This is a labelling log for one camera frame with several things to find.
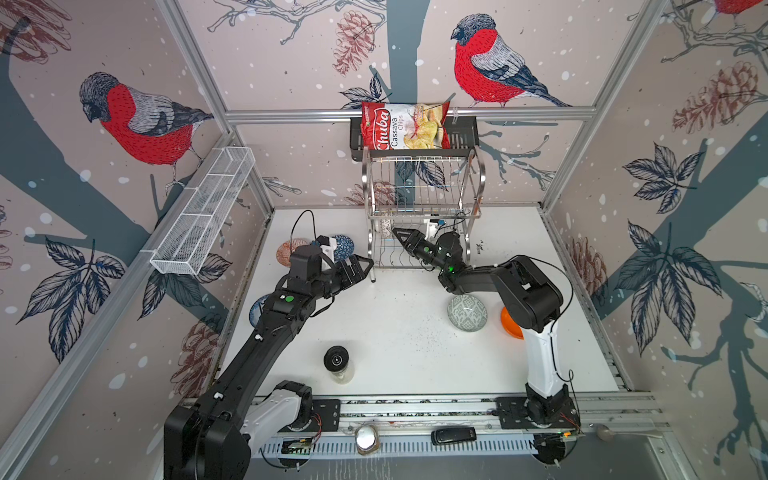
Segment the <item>white brown lattice bowl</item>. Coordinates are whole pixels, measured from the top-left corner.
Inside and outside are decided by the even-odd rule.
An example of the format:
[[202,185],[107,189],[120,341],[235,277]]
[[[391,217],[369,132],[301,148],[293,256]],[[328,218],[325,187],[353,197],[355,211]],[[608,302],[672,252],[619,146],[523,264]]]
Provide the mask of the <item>white brown lattice bowl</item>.
[[375,221],[375,230],[382,238],[392,237],[392,220],[381,218]]

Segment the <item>steel two-tier dish rack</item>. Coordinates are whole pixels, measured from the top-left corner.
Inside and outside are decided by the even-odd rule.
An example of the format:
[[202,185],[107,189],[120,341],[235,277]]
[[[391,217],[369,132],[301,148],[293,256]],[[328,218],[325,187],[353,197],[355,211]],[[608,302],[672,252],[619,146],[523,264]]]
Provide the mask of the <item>steel two-tier dish rack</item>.
[[440,219],[442,233],[455,231],[463,259],[471,258],[470,238],[481,216],[486,169],[475,147],[469,149],[363,149],[362,191],[368,218],[368,256],[376,272],[384,269],[419,270],[423,264],[405,252],[394,238],[382,238],[375,221],[392,220],[395,227],[419,229],[426,219]]

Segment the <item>green patterned bowl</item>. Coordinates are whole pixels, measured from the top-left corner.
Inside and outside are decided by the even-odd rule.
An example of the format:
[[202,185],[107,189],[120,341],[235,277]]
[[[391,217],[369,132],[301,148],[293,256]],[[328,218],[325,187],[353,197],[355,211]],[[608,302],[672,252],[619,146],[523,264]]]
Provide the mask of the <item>green patterned bowl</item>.
[[488,318],[485,304],[471,294],[454,296],[448,303],[447,315],[454,327],[470,333],[481,330]]

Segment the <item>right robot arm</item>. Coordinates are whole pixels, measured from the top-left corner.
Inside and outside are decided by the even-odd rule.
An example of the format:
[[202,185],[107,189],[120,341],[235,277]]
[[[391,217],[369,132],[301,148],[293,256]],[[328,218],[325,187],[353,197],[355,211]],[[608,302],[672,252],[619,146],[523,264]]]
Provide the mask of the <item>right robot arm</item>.
[[558,368],[555,346],[558,320],[565,310],[563,295],[534,259],[516,255],[500,264],[474,267],[464,262],[455,232],[442,234],[434,243],[418,229],[395,227],[392,234],[410,256],[439,270],[438,280],[447,292],[498,294],[525,342],[527,418],[539,427],[563,420],[578,428],[580,416],[572,397],[572,376]]

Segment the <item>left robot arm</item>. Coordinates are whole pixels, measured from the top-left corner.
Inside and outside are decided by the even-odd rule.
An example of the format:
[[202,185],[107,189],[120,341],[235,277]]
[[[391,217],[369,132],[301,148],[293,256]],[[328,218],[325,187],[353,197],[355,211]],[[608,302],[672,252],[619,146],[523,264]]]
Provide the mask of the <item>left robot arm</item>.
[[306,423],[312,414],[310,387],[283,381],[247,415],[253,399],[283,350],[305,322],[319,314],[319,299],[333,301],[362,282],[373,260],[353,254],[332,262],[315,245],[290,257],[288,274],[267,297],[259,322],[235,358],[190,407],[177,406],[164,423],[166,479],[241,479],[252,451],[280,429]]

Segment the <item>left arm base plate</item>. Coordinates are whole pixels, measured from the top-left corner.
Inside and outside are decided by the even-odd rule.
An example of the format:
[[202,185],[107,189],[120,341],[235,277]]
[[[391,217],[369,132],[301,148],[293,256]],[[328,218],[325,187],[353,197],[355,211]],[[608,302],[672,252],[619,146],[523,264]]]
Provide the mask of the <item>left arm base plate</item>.
[[318,432],[337,432],[340,415],[341,401],[339,399],[314,399],[312,401],[312,414],[306,425],[301,428],[285,426],[279,430],[279,433],[309,436]]

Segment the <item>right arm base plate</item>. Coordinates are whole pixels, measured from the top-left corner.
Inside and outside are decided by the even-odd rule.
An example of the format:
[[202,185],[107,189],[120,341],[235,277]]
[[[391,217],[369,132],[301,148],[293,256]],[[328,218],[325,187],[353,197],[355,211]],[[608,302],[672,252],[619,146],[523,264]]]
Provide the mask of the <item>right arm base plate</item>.
[[560,411],[549,420],[533,420],[528,409],[528,399],[524,396],[506,396],[495,399],[494,413],[503,430],[555,429],[577,430],[581,419],[572,398],[567,398]]

